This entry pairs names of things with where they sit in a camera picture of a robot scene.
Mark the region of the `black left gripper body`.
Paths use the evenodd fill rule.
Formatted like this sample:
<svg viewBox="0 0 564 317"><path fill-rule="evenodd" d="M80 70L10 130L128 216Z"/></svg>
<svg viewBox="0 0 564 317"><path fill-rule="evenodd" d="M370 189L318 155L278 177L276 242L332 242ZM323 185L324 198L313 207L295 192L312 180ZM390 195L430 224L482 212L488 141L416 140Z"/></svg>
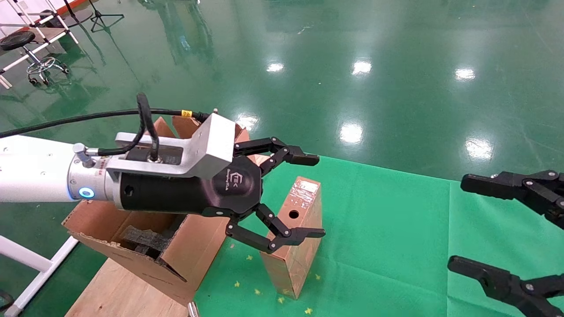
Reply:
<svg viewBox="0 0 564 317"><path fill-rule="evenodd" d="M245 156L210 179L123 173L119 184L124 210L204 217L244 218L262 195L260 167Z"/></svg>

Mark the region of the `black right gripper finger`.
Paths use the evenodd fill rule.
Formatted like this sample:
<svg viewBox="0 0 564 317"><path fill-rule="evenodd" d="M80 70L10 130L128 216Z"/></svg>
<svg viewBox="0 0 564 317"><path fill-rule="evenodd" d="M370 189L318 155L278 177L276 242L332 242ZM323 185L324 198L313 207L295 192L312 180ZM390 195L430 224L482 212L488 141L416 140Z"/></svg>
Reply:
<svg viewBox="0 0 564 317"><path fill-rule="evenodd" d="M563 275L523 280L505 269L460 256L451 256L447 268L478 281L487 297L515 307L526 317L563 316L549 301L563 295Z"/></svg>
<svg viewBox="0 0 564 317"><path fill-rule="evenodd" d="M564 175L554 170L534 174L502 171L489 177L464 175L460 188L469 193L517 200L546 220L564 228Z"/></svg>

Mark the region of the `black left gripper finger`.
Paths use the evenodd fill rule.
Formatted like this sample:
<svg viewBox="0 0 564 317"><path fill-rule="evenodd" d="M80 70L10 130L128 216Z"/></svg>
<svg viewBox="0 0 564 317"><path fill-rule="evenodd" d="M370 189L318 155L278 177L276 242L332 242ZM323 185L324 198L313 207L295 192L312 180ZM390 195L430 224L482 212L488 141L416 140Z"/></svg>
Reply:
<svg viewBox="0 0 564 317"><path fill-rule="evenodd" d="M304 153L298 146L288 146L279 138L262 138L234 145L234 157L252 156L269 152L272 155L260 163L260 175L264 177L281 163L294 165L315 166L319 163L319 156Z"/></svg>
<svg viewBox="0 0 564 317"><path fill-rule="evenodd" d="M320 239L326 235L324 229L288 228L264 203L259 203L251 211L266 225L270 233L274 234L274 238L269 239L240 227L238 218L229 221L226 236L267 254L272 254L283 246L298 246L306 238Z"/></svg>

